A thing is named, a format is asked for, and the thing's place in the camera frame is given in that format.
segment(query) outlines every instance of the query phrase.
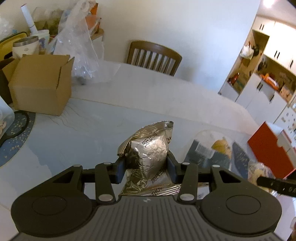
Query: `table surface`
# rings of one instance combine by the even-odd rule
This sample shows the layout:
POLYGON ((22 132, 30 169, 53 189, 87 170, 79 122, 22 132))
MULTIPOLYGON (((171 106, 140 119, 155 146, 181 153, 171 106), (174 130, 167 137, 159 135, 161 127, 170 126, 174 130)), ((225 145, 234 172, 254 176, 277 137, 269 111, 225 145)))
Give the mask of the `table surface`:
MULTIPOLYGON (((87 169, 115 162, 124 140, 158 121, 174 121, 169 148, 179 162, 203 130, 221 132, 248 152, 258 125, 238 104, 147 69, 105 61, 101 67, 96 81, 104 82, 74 85, 61 116, 36 114, 27 141, 0 168, 3 207, 9 210, 19 195, 74 164, 87 169)), ((113 185, 116 195, 123 184, 113 185)), ((85 193, 94 198, 94 185, 86 185, 85 193)))

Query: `wooden chair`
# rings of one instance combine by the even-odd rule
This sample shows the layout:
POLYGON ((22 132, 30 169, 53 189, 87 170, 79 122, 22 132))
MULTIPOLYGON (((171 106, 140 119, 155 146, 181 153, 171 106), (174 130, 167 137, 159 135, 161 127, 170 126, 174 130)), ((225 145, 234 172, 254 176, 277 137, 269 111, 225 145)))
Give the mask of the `wooden chair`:
POLYGON ((181 60, 182 60, 181 55, 179 55, 176 51, 169 49, 165 46, 147 42, 147 41, 134 41, 131 43, 129 53, 128 53, 128 59, 126 63, 132 64, 135 66, 140 66, 140 67, 145 66, 146 69, 152 69, 157 72, 168 74, 167 72, 170 65, 172 65, 173 61, 175 61, 169 73, 169 75, 174 76, 181 63, 181 60), (138 49, 138 53, 136 55, 136 60, 132 64, 135 49, 138 49), (151 64, 153 53, 156 53, 156 55, 151 64))

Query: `silver foil snack bag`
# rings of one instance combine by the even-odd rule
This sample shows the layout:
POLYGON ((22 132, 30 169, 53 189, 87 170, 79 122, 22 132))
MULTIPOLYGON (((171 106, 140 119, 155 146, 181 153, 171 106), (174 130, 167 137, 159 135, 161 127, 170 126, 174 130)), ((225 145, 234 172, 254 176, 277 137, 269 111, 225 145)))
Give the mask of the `silver foil snack bag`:
POLYGON ((120 145, 117 155, 125 155, 127 168, 127 182, 120 195, 157 196, 178 190, 166 172, 172 130, 172 121, 151 124, 120 145))

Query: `cabinet door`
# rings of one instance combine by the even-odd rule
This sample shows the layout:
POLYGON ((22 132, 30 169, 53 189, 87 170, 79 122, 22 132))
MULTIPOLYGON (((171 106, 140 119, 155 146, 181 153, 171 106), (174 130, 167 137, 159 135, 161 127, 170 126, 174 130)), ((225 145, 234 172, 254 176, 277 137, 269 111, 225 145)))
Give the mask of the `cabinet door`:
POLYGON ((270 36, 272 35, 273 29, 274 29, 275 21, 264 19, 263 26, 261 28, 261 32, 270 36))
POLYGON ((279 95, 279 93, 275 92, 272 100, 269 101, 263 110, 257 115, 255 119, 256 123, 258 125, 262 125, 265 121, 274 123, 286 105, 287 102, 279 95))
POLYGON ((247 106, 247 111, 250 113, 252 118, 256 121, 257 116, 264 110, 269 104, 267 96, 262 91, 257 91, 252 101, 247 106))
POLYGON ((274 24, 275 21, 256 17, 252 29, 270 36, 273 31, 274 24))
POLYGON ((264 55, 288 68, 293 57, 296 30, 290 26, 276 22, 264 50, 264 55))
POLYGON ((288 69, 294 74, 296 75, 296 55, 293 56, 288 69))
POLYGON ((247 108, 247 106, 252 101, 254 95, 256 94, 257 86, 260 83, 260 81, 261 78, 258 75, 252 74, 246 86, 237 98, 236 103, 240 104, 244 108, 247 108))
POLYGON ((264 18, 256 17, 252 29, 261 32, 261 28, 264 24, 264 18))
POLYGON ((269 40, 266 44, 263 54, 266 55, 267 57, 275 60, 275 58, 279 52, 279 50, 278 50, 279 44, 278 43, 279 43, 279 41, 276 36, 273 35, 273 36, 269 37, 269 40))
POLYGON ((235 91, 235 89, 227 82, 225 82, 219 91, 219 94, 232 100, 235 101, 239 94, 235 91))

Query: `gray textured surface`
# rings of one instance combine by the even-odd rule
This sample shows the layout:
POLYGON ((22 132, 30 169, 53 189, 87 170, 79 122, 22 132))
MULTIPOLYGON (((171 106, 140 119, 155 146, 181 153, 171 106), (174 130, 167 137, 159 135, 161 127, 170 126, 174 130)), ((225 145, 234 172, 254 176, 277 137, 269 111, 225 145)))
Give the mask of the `gray textured surface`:
POLYGON ((19 234, 13 241, 279 241, 274 234, 234 237, 215 230, 194 206, 181 205, 173 196, 123 196, 120 202, 101 206, 81 229, 57 238, 19 234))

